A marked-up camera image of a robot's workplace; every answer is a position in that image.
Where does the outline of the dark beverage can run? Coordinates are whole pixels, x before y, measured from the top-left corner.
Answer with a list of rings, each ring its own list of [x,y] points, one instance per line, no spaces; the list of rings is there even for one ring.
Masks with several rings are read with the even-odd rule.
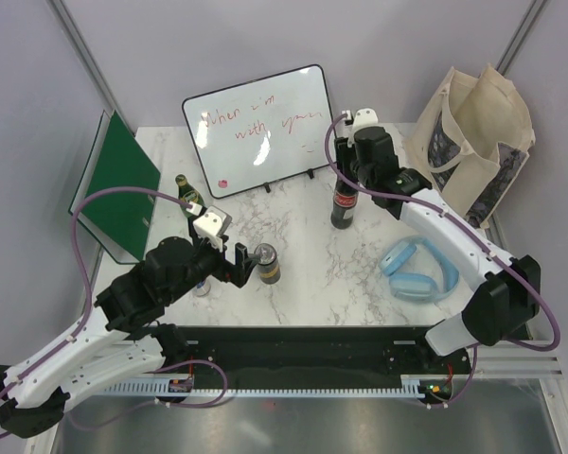
[[[255,249],[255,255],[258,257],[257,270],[260,280],[267,285],[277,283],[281,271],[275,247],[268,243],[260,243]]]

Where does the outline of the cola glass bottle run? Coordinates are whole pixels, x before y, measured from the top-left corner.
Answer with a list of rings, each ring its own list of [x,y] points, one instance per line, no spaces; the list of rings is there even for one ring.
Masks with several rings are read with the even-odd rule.
[[[344,230],[351,226],[357,199],[358,191],[338,178],[334,187],[330,214],[330,222],[335,228]]]

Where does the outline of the small white blue can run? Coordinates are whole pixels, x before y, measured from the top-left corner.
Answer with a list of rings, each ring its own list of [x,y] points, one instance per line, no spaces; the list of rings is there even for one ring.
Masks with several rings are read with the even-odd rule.
[[[211,290],[210,282],[208,280],[203,280],[194,287],[192,293],[196,297],[204,297],[210,292],[210,290]]]

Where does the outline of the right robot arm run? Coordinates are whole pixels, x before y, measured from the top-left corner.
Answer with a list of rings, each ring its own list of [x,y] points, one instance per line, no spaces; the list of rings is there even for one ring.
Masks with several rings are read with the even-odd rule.
[[[360,184],[379,207],[426,237],[473,292],[460,313],[431,327],[415,348],[421,370],[438,371],[461,348],[493,346],[539,314],[539,264],[530,256],[515,258],[479,236],[420,172],[399,164],[383,126],[347,124],[335,149],[346,183]]]

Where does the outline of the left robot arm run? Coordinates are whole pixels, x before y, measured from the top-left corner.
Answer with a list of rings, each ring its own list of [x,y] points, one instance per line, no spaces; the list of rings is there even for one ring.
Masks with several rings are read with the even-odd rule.
[[[185,368],[189,347],[175,325],[161,324],[150,333],[143,328],[209,276],[242,288],[258,257],[241,244],[235,256],[229,262],[206,239],[162,240],[43,350],[18,365],[0,365],[3,434],[34,437],[122,379]]]

